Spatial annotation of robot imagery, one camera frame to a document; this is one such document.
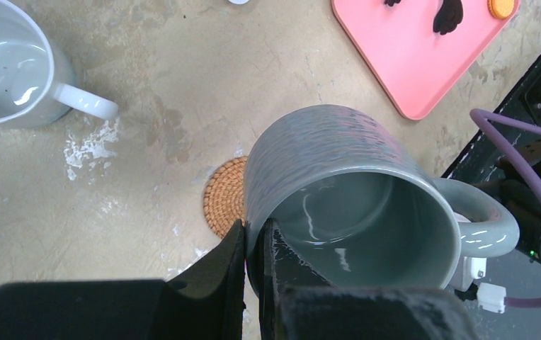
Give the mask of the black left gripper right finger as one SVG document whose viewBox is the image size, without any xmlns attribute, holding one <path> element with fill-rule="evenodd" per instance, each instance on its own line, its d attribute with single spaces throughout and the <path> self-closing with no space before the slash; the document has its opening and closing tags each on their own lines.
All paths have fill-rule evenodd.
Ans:
<svg viewBox="0 0 541 340">
<path fill-rule="evenodd" d="M 299 260 L 279 224 L 258 236 L 263 339 L 477 339 L 462 303 L 443 290 L 338 288 Z"/>
</svg>

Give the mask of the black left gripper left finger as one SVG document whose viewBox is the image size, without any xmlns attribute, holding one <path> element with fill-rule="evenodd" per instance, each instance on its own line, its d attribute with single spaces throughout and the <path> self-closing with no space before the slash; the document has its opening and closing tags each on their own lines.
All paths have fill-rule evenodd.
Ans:
<svg viewBox="0 0 541 340">
<path fill-rule="evenodd" d="M 0 286 L 0 339 L 239 339 L 244 227 L 171 280 Z"/>
</svg>

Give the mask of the round waffle coaster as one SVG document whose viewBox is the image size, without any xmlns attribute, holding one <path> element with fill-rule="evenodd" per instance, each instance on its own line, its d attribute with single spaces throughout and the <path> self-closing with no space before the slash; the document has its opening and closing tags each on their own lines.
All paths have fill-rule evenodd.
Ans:
<svg viewBox="0 0 541 340">
<path fill-rule="evenodd" d="M 217 168 L 203 193 L 203 215 L 208 227 L 225 238 L 236 220 L 245 222 L 244 171 L 248 157 L 230 159 Z"/>
</svg>

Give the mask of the grey mug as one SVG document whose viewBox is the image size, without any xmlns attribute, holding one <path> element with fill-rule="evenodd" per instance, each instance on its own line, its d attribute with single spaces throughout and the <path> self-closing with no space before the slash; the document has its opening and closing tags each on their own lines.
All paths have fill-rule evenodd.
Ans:
<svg viewBox="0 0 541 340">
<path fill-rule="evenodd" d="M 254 143 L 244 172 L 246 258 L 269 219 L 297 257 L 337 286 L 444 288 L 461 256 L 515 249 L 497 200 L 431 178 L 376 120 L 332 104 L 291 112 Z"/>
</svg>

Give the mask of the pink serving tray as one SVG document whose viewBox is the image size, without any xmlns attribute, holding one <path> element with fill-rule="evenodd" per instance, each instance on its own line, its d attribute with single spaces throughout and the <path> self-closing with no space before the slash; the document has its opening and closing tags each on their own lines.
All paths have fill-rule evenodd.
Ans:
<svg viewBox="0 0 541 340">
<path fill-rule="evenodd" d="M 517 14 L 493 18 L 487 1 L 462 1 L 452 32 L 433 32 L 442 1 L 332 1 L 333 12 L 399 113 L 425 118 Z"/>
</svg>

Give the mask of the white small cup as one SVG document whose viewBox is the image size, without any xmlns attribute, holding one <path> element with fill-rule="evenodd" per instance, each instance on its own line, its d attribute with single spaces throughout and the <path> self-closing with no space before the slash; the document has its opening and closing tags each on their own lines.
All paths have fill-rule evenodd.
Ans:
<svg viewBox="0 0 541 340">
<path fill-rule="evenodd" d="M 27 13 L 0 1 L 0 127 L 36 128 L 71 109 L 118 114 L 116 103 L 78 87 L 69 60 Z"/>
</svg>

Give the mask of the orange round cookie top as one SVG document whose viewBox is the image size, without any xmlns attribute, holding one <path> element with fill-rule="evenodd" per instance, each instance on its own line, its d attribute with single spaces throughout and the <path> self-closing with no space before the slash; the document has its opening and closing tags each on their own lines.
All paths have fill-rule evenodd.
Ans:
<svg viewBox="0 0 541 340">
<path fill-rule="evenodd" d="M 487 8 L 493 18 L 504 20 L 509 18 L 515 10 L 514 0 L 488 0 Z"/>
</svg>

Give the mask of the white three-tier cake stand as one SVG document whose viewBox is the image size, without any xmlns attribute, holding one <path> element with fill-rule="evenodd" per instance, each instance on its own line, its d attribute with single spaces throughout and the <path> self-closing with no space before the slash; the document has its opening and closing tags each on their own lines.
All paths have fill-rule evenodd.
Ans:
<svg viewBox="0 0 541 340">
<path fill-rule="evenodd" d="M 249 0 L 228 0 L 231 4 L 236 4 L 236 5 L 244 5 L 244 4 L 247 4 L 249 2 Z"/>
</svg>

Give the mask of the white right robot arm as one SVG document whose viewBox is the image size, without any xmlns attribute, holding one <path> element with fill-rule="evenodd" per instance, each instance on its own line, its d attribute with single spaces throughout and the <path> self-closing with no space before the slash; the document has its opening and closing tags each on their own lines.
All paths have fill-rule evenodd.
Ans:
<svg viewBox="0 0 541 340">
<path fill-rule="evenodd" d="M 520 230 L 516 250 L 530 262 L 541 264 L 541 203 L 532 190 L 514 179 L 485 181 L 474 186 L 508 209 Z"/>
</svg>

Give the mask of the black fork on tray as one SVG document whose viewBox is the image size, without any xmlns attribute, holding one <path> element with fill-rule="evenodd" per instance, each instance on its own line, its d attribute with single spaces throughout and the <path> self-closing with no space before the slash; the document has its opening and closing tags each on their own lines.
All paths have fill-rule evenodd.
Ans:
<svg viewBox="0 0 541 340">
<path fill-rule="evenodd" d="M 464 16 L 461 0 L 442 0 L 441 6 L 433 20 L 433 32 L 440 35 L 452 33 Z"/>
</svg>

